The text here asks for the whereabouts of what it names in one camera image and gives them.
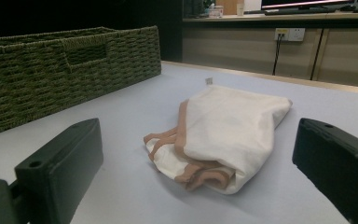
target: wicker basket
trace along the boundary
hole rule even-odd
[[[160,73],[156,26],[0,37],[0,132]]]

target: cream fabric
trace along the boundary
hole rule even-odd
[[[176,178],[176,181],[185,172],[185,168],[195,161],[217,161],[220,167],[211,169],[229,176],[225,187],[217,188],[208,181],[202,183],[224,194],[235,193],[259,171],[269,157],[273,148],[274,129],[291,105],[291,101],[283,97],[209,86],[188,99],[186,144],[183,148],[186,155],[181,156],[175,143],[171,143],[160,147],[151,159],[163,174],[171,179]],[[149,152],[153,151],[159,140],[151,136],[145,138]],[[204,166],[197,168],[187,181],[198,181],[198,173],[204,170]],[[193,189],[199,184],[188,185],[186,188]]]

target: keyboard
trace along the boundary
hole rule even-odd
[[[282,11],[266,11],[266,16],[278,16],[278,15],[297,15],[297,14],[315,14],[315,13],[331,13],[335,12],[335,8],[311,8],[300,10],[282,10]]]

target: white table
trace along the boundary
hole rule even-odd
[[[293,101],[276,129],[271,156],[233,195],[207,188],[185,191],[157,172],[143,143],[144,135],[175,126],[179,104],[206,88],[207,77],[216,85]],[[291,159],[301,118],[324,121],[358,137],[358,92],[353,92],[358,89],[268,78],[285,82],[163,63],[158,77],[0,133],[0,178],[10,184],[15,180],[14,167],[54,136],[76,122],[99,118],[104,164],[77,208],[74,224],[348,223]]]

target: electrical socket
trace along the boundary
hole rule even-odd
[[[274,40],[278,40],[278,35],[283,35],[282,41],[303,41],[305,28],[276,28]]]
[[[276,28],[274,40],[278,40],[278,35],[283,35],[282,40],[289,40],[289,28]]]
[[[289,31],[288,41],[303,41],[305,28],[291,28]]]

